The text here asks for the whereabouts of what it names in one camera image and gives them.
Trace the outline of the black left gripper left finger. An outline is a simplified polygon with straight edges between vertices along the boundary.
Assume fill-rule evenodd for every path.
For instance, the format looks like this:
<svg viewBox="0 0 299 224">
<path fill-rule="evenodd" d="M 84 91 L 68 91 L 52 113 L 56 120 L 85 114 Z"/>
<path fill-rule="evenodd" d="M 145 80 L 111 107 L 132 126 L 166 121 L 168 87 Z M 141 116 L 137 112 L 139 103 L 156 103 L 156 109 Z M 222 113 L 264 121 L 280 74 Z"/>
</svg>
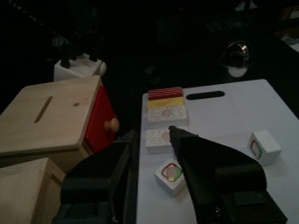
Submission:
<svg viewBox="0 0 299 224">
<path fill-rule="evenodd" d="M 69 171 L 52 224 L 131 224 L 137 141 L 139 135 L 131 130 Z"/>
</svg>

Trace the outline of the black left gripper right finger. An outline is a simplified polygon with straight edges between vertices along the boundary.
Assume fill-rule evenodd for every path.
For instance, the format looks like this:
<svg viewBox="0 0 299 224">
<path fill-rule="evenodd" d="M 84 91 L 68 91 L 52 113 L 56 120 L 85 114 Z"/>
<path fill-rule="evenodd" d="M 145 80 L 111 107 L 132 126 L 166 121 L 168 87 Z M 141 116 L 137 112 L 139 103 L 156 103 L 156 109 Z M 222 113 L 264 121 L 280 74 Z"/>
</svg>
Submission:
<svg viewBox="0 0 299 224">
<path fill-rule="evenodd" d="M 287 223 L 254 158 L 175 126 L 170 138 L 198 224 Z"/>
</svg>

